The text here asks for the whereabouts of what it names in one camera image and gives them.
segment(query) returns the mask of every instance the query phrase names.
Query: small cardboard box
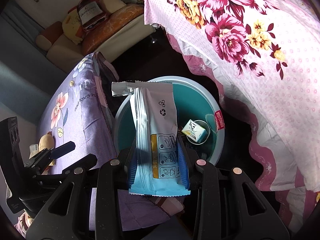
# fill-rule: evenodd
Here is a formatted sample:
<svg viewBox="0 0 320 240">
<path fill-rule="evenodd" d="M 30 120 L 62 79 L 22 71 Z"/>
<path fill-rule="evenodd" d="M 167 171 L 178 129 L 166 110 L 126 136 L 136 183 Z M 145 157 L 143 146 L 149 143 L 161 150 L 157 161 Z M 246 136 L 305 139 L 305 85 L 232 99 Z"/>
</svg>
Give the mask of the small cardboard box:
<svg viewBox="0 0 320 240">
<path fill-rule="evenodd" d="M 188 123 L 185 125 L 185 127 L 182 129 L 182 132 L 188 136 L 190 139 L 192 139 L 195 142 L 201 142 L 203 138 L 207 136 L 207 131 L 200 126 L 199 124 L 195 123 L 191 119 L 188 121 Z"/>
</svg>

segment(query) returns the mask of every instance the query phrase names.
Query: printed instructions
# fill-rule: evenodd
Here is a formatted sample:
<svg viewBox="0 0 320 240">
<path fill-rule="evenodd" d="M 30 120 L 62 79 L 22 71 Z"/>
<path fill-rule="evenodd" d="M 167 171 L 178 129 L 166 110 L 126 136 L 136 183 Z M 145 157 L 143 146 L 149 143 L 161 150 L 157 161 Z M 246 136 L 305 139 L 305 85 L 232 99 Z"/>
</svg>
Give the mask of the printed instructions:
<svg viewBox="0 0 320 240">
<path fill-rule="evenodd" d="M 174 134 L 152 134 L 152 171 L 155 179 L 171 179 L 180 176 Z"/>
</svg>

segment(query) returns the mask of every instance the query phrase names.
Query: metal screw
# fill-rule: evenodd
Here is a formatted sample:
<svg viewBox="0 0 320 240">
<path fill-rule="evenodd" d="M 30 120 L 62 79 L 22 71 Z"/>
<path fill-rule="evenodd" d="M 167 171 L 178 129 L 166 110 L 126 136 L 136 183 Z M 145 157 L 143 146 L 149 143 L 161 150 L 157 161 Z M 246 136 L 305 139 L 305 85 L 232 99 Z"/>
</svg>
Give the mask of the metal screw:
<svg viewBox="0 0 320 240">
<path fill-rule="evenodd" d="M 233 172 L 235 174 L 241 174 L 242 173 L 242 170 L 240 168 L 233 168 Z"/>
<path fill-rule="evenodd" d="M 112 166 L 117 166 L 117 165 L 120 164 L 120 161 L 119 161 L 118 159 L 113 159 L 113 160 L 110 161 L 110 164 L 111 164 Z"/>
<path fill-rule="evenodd" d="M 83 172 L 83 169 L 81 167 L 77 167 L 73 172 L 74 174 L 81 174 Z"/>
<path fill-rule="evenodd" d="M 204 166 L 206 164 L 206 161 L 202 160 L 202 159 L 199 159 L 199 160 L 197 160 L 197 164 L 200 165 L 200 166 Z"/>
</svg>

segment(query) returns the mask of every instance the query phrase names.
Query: bottle label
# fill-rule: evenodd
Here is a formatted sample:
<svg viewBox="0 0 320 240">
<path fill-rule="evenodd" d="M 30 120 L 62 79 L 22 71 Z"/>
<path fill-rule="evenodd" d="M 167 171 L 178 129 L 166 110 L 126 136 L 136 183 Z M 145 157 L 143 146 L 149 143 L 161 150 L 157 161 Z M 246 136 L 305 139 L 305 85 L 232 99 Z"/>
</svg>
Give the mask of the bottle label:
<svg viewBox="0 0 320 240">
<path fill-rule="evenodd" d="M 92 1 L 86 4 L 79 10 L 79 16 L 81 19 L 82 25 L 90 21 L 93 17 L 101 14 L 102 10 L 99 8 L 96 1 Z"/>
</svg>

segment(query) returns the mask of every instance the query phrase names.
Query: recycling symbol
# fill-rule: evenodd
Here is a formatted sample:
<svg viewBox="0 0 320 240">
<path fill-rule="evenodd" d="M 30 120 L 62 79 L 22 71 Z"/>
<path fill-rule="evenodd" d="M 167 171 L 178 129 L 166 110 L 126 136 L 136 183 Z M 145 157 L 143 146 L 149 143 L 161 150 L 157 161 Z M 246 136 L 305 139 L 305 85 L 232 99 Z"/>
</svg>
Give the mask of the recycling symbol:
<svg viewBox="0 0 320 240">
<path fill-rule="evenodd" d="M 161 105 L 162 107 L 165 107 L 165 101 L 164 101 L 164 100 L 161 100 L 161 101 L 159 102 L 159 105 Z"/>
<path fill-rule="evenodd" d="M 164 109 L 161 109 L 161 110 L 160 110 L 160 114 L 161 114 L 162 116 L 165 116 L 165 110 L 164 110 Z"/>
</svg>

